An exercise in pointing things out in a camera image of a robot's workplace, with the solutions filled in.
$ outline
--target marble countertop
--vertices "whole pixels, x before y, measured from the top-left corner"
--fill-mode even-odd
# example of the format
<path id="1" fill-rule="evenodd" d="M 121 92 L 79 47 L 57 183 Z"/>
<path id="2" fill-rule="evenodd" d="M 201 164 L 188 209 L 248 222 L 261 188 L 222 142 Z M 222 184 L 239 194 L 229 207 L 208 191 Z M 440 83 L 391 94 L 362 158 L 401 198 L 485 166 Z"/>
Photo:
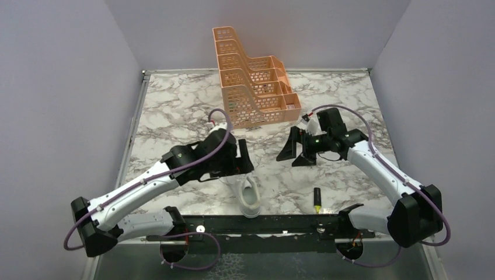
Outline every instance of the marble countertop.
<path id="1" fill-rule="evenodd" d="M 302 111 L 321 104 L 342 104 L 358 111 L 371 124 L 374 144 L 396 163 L 385 123 L 366 72 L 289 73 L 292 89 L 299 94 Z M 207 136 L 207 114 L 223 108 L 217 71 L 164 73 L 150 77 L 148 91 L 125 182 L 150 168 L 175 145 L 201 141 Z M 348 129 L 365 131 L 364 124 L 351 113 L 341 111 Z M 221 114 L 214 114 L 222 121 Z M 326 213 L 355 203 L 391 208 L 380 189 L 349 162 L 327 162 L 318 158 L 313 167 L 291 167 L 292 160 L 276 162 L 291 126 L 296 122 L 236 129 L 236 139 L 246 139 L 253 177 L 261 196 L 261 214 L 313 214 L 313 188 L 322 192 Z M 326 154 L 332 159 L 337 155 Z M 135 213 L 154 212 L 176 206 L 182 214 L 240 214 L 233 192 L 221 180 L 186 185 L 160 195 Z"/>

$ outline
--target yellow highlighter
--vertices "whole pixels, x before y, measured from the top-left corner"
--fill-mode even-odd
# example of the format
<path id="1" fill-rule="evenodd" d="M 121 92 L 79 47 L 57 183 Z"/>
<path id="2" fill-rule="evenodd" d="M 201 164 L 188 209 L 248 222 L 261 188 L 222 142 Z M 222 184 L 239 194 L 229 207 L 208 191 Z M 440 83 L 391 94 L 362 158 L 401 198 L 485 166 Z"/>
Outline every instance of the yellow highlighter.
<path id="1" fill-rule="evenodd" d="M 320 188 L 314 188 L 313 191 L 313 205 L 317 214 L 320 214 L 320 209 L 322 207 L 322 192 Z"/>

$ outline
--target white shoe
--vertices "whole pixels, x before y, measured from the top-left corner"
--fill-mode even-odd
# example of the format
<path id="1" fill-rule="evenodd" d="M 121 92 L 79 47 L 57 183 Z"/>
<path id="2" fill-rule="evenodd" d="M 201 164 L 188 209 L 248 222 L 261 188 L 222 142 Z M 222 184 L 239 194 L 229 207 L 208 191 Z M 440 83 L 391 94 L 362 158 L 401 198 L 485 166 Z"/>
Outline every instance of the white shoe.
<path id="1" fill-rule="evenodd" d="M 235 197 L 239 200 L 239 209 L 247 218 L 255 218 L 260 215 L 261 203 L 258 185 L 251 175 L 237 175 L 226 177 L 225 183 L 229 185 Z"/>

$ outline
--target lavender wall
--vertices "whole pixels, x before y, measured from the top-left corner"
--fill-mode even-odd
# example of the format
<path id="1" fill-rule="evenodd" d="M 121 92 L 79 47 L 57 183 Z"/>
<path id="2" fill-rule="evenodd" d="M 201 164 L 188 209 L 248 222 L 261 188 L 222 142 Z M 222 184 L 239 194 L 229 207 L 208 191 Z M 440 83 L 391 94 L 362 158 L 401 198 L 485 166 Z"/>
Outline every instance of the lavender wall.
<path id="1" fill-rule="evenodd" d="M 70 202 L 114 186 L 141 70 L 103 0 L 1 1 L 0 27 L 0 279 L 80 279 Z"/>
<path id="2" fill-rule="evenodd" d="M 495 2 L 412 0 L 372 72 L 400 166 L 439 186 L 451 279 L 493 279 Z"/>
<path id="3" fill-rule="evenodd" d="M 410 0 L 106 0 L 144 69 L 216 68 L 211 29 L 291 68 L 373 67 Z"/>

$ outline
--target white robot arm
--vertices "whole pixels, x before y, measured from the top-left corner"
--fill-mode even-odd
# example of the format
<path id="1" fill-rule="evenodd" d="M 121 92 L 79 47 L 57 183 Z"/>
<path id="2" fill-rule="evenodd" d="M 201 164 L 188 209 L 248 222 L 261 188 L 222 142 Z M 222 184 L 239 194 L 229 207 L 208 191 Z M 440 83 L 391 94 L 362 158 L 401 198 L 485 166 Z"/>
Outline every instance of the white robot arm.
<path id="1" fill-rule="evenodd" d="M 240 157 L 237 157 L 236 139 L 227 130 L 227 124 L 219 124 L 204 141 L 174 146 L 150 169 L 120 188 L 91 200 L 82 197 L 73 200 L 75 226 L 72 231 L 79 232 L 86 255 L 103 254 L 123 240 L 169 233 L 180 215 L 175 207 L 156 213 L 130 213 L 189 181 L 214 180 L 253 171 L 246 141 L 240 139 L 238 144 Z M 205 174 L 209 174 L 209 178 L 203 178 Z M 64 242 L 67 250 L 71 249 L 67 245 L 69 237 L 70 233 Z"/>
<path id="2" fill-rule="evenodd" d="M 353 205 L 343 211 L 354 228 L 391 235 L 397 244 L 405 248 L 442 229 L 441 193 L 437 187 L 425 187 L 410 178 L 382 156 L 361 131 L 348 131 L 337 108 L 317 113 L 323 132 L 320 135 L 315 135 L 315 123 L 310 116 L 303 116 L 306 129 L 291 128 L 277 161 L 296 158 L 296 144 L 300 143 L 302 153 L 292 166 L 316 165 L 317 153 L 332 151 L 362 170 L 385 193 L 393 209 Z"/>

